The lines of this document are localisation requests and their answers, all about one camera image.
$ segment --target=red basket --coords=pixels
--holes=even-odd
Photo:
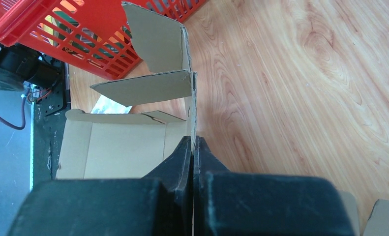
[[[206,0],[128,1],[182,22]],[[121,2],[0,0],[0,43],[21,43],[108,80],[123,78],[141,59]]]

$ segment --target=wood grain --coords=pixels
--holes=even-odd
[[[327,178],[355,195],[363,229],[389,200],[389,0],[209,0],[185,25],[213,153],[232,171]],[[73,71],[72,105],[89,111],[99,79]],[[184,114],[134,112],[158,109]]]

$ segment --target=plastic crate slot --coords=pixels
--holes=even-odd
[[[60,35],[61,37],[65,37],[57,30],[57,28],[51,27],[45,23],[41,23],[40,25],[38,25],[38,29],[39,31],[44,31],[45,33],[50,35],[50,36],[44,36],[41,34],[41,36],[45,38],[53,46],[58,46],[58,44],[62,42],[62,40],[56,37],[55,35]]]
[[[126,63],[124,63],[122,60],[120,59],[116,59],[116,63],[119,64],[120,66],[122,67],[125,67],[125,68],[128,68],[129,65],[127,65]]]
[[[84,0],[68,0],[71,4],[77,7],[84,5]]]
[[[51,28],[52,32],[48,32],[49,34],[52,34],[54,37],[57,37],[60,40],[64,40],[66,37],[61,32],[65,32],[67,34],[70,34],[70,33],[72,33],[72,29],[68,28],[68,27],[60,28],[54,20],[55,19],[51,15],[48,15],[47,17],[45,17],[45,22],[41,23],[42,25],[45,26],[45,27],[43,27],[43,30],[48,32],[48,30],[46,30],[46,27]]]
[[[154,0],[154,2],[159,10],[159,13],[164,14],[165,10],[168,8],[167,0]]]
[[[191,3],[191,0],[182,0],[182,5],[186,11],[187,11],[187,9],[193,8],[193,4]]]
[[[69,1],[62,0],[60,4],[65,7],[68,11],[75,13],[77,11],[77,8],[73,6]]]
[[[132,51],[131,50],[126,50],[126,54],[130,55],[131,57],[133,57],[134,59],[138,59],[139,57],[136,55],[136,52],[135,50],[133,49],[133,47],[131,47]]]
[[[122,55],[120,56],[120,58],[123,59],[123,60],[125,60],[125,61],[126,61],[127,63],[129,63],[129,64],[132,64],[132,63],[134,62],[134,60],[130,59],[129,56],[126,56],[126,55],[124,55],[124,54],[122,54]]]
[[[73,18],[71,15],[72,14],[74,14],[75,12],[77,12],[77,8],[76,7],[74,7],[74,6],[72,6],[73,7],[73,9],[75,9],[75,10],[70,10],[70,9],[68,9],[68,8],[66,8],[65,6],[63,6],[62,5],[62,3],[63,2],[60,2],[60,4],[57,6],[57,7],[55,7],[55,11],[62,11],[64,14],[67,14],[69,17],[71,17],[71,18]]]
[[[117,65],[115,65],[115,64],[111,64],[110,67],[113,68],[113,69],[115,69],[115,70],[116,70],[117,72],[119,72],[119,73],[125,72],[124,69],[120,68],[119,66],[117,66]]]
[[[81,55],[81,54],[79,54],[79,53],[72,54],[72,56],[77,57],[77,58],[80,59],[80,60],[83,60],[83,59],[84,59],[84,56]]]
[[[108,62],[111,60],[108,56],[103,54],[103,52],[102,52],[103,49],[97,48],[97,47],[95,49],[96,50],[94,51],[93,56],[96,55],[96,56],[94,56],[96,59],[105,59]]]
[[[92,54],[92,57],[95,58],[96,60],[99,60],[101,62],[103,62],[104,64],[108,64],[109,61],[110,61],[110,58],[108,58],[107,56],[103,55],[103,54],[100,54],[100,53],[96,53],[94,52]]]
[[[0,4],[2,5],[5,11],[9,11],[17,1],[14,0],[0,0]]]
[[[148,1],[146,7],[147,7],[149,10],[151,10],[151,11],[161,12],[161,11],[158,9],[158,7],[155,5],[155,3],[153,3],[152,1]]]
[[[79,26],[79,24],[76,26],[70,24],[68,21],[66,21],[64,18],[62,18],[61,16],[57,15],[54,12],[51,14],[51,17],[56,20],[55,24],[57,25],[58,28],[60,26],[57,24],[57,21],[58,21],[58,23],[63,24],[65,26],[65,29],[62,29],[62,30],[67,32],[67,33],[72,33],[74,31],[74,29],[76,29]]]
[[[113,55],[109,54],[106,50],[103,48],[99,48],[98,51],[102,53],[103,55],[107,56],[108,58],[113,58]]]
[[[90,38],[88,38],[82,34],[79,34],[79,33],[76,34],[75,38],[77,38],[78,40],[80,40],[81,42],[83,42],[84,44],[86,44],[87,46],[89,46],[91,48],[95,47],[95,44],[92,42],[92,40],[90,40]]]
[[[116,43],[113,43],[113,42],[111,42],[111,41],[107,41],[104,45],[103,45],[103,47],[104,47],[104,50],[107,52],[107,53],[109,53],[109,54],[111,54],[111,55],[117,55],[117,54],[119,54],[119,52],[121,51],[121,48],[119,48],[117,45],[116,45]]]
[[[118,73],[114,72],[114,71],[113,71],[113,70],[111,70],[111,69],[106,69],[105,71],[106,71],[107,73],[109,73],[109,74],[113,75],[114,77],[118,77],[118,76],[119,76],[119,74],[118,74]]]
[[[78,28],[80,26],[80,22],[74,19],[72,14],[73,13],[65,9],[65,7],[59,5],[58,7],[54,7],[51,16],[66,26],[70,26],[71,28]]]
[[[99,69],[103,69],[103,66],[102,66],[102,65],[100,65],[99,63],[96,63],[95,61],[93,61],[93,60],[91,60],[91,59],[88,59],[88,60],[87,60],[87,63],[90,64],[90,65],[92,65],[92,66],[95,66],[95,67],[97,67],[97,68],[99,68]]]
[[[127,37],[129,37],[129,36],[125,35],[124,33],[118,32],[118,31],[117,31],[117,33],[119,36],[117,34],[113,34],[113,36],[110,37],[109,40],[122,42],[126,45],[130,44],[130,39],[127,39]]]
[[[108,43],[111,47],[113,47],[114,49],[121,51],[125,48],[125,46],[122,44],[123,42],[118,42],[115,38],[113,37],[110,37],[109,40],[108,40]]]
[[[119,31],[116,31],[112,37],[115,37],[119,41],[126,40],[126,43],[130,42],[130,39],[132,38],[131,32],[128,29],[128,26],[122,26]]]
[[[70,44],[71,46],[73,46],[74,48],[76,48],[76,49],[82,51],[83,53],[87,54],[87,53],[90,52],[90,49],[88,49],[87,47],[85,47],[85,46],[83,46],[83,45],[81,45],[81,44],[77,45],[77,44],[74,44],[74,43],[78,43],[78,42],[77,42],[77,41],[74,41],[74,40],[70,40],[70,41],[69,41],[69,44]]]
[[[174,10],[176,11],[177,16],[178,16],[179,18],[182,18],[183,10],[182,10],[182,7],[181,7],[181,5],[180,5],[179,3],[177,3],[177,4],[174,5]]]
[[[48,43],[50,45],[52,45],[50,40],[52,40],[52,41],[54,41],[54,42],[56,42],[58,44],[61,43],[60,39],[58,39],[57,37],[53,36],[52,34],[47,33],[40,26],[36,27],[35,32],[36,32],[36,36],[37,36],[38,39],[41,39],[41,41],[44,41],[44,42],[46,42],[46,43]]]

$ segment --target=torn cardboard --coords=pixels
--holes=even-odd
[[[143,177],[196,137],[196,73],[185,27],[124,2],[136,53],[156,74],[91,86],[124,106],[184,98],[187,121],[161,111],[145,114],[66,113],[58,179]]]

